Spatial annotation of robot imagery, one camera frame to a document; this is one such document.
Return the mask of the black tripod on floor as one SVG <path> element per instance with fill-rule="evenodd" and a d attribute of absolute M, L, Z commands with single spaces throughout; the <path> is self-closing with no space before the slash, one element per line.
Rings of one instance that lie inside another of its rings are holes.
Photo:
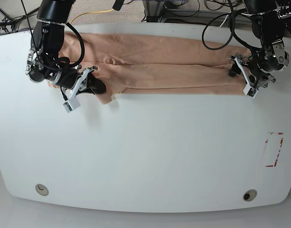
<path fill-rule="evenodd" d="M 38 10 L 39 10 L 39 7 L 28 12 L 26 15 L 20 15 L 20 16 L 12 18 L 0 7 L 0 14 L 3 17 L 0 22 L 0 35 L 18 32 L 20 24 L 24 20 L 32 16 L 35 16 Z"/>

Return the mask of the aluminium frame stand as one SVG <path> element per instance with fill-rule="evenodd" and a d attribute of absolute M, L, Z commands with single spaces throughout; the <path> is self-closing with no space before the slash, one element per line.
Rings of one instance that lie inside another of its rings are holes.
<path fill-rule="evenodd" d="M 160 22 L 165 0 L 143 0 L 146 22 Z"/>

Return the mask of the peach T-shirt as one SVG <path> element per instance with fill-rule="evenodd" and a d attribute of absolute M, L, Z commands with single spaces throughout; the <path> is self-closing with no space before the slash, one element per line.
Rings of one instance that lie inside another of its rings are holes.
<path fill-rule="evenodd" d="M 107 104 L 124 94 L 242 95 L 242 75 L 230 77 L 230 56 L 250 55 L 244 47 L 228 45 L 208 50 L 201 41 L 186 38 L 83 33 L 82 67 L 96 66 L 93 75 L 107 87 L 98 100 Z"/>

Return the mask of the red tape rectangle marking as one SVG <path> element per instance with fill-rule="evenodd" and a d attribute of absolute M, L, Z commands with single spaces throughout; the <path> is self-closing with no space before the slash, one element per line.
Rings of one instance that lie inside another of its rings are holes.
<path fill-rule="evenodd" d="M 275 167 L 283 144 L 283 132 L 269 132 L 263 150 L 263 163 L 265 167 Z"/>

